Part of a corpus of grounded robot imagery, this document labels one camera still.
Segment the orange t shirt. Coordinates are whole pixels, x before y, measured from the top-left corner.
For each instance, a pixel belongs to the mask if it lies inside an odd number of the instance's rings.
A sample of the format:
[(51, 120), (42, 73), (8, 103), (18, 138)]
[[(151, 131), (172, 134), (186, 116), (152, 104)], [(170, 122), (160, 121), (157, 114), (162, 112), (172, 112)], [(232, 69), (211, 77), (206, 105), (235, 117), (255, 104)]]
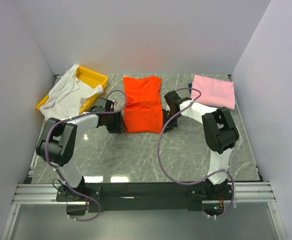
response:
[(123, 78), (128, 104), (124, 109), (127, 133), (156, 133), (163, 126), (161, 102), (162, 79), (157, 76), (146, 78)]

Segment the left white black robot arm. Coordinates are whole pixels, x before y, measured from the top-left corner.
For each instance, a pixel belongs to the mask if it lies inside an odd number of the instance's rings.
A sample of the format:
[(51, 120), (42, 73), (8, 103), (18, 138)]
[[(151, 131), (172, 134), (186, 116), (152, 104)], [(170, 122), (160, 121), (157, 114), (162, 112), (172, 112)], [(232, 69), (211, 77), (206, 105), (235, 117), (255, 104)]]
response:
[(49, 118), (36, 145), (36, 154), (57, 172), (60, 193), (68, 194), (74, 201), (88, 196), (84, 177), (72, 160), (77, 135), (98, 127), (106, 127), (110, 134), (127, 130), (122, 110), (115, 110), (114, 102), (109, 99), (99, 99), (88, 111), (74, 117)]

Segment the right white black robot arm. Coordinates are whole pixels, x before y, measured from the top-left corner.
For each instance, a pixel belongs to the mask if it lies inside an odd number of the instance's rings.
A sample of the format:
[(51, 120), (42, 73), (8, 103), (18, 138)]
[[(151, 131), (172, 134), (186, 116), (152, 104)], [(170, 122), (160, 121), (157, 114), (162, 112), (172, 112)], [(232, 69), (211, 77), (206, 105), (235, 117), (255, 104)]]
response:
[(181, 98), (173, 90), (164, 96), (167, 109), (163, 110), (161, 135), (178, 126), (179, 117), (189, 117), (203, 126), (205, 142), (211, 151), (208, 175), (203, 181), (204, 196), (212, 200), (223, 195), (228, 188), (228, 163), (240, 135), (232, 115), (226, 107), (210, 107), (190, 97)]

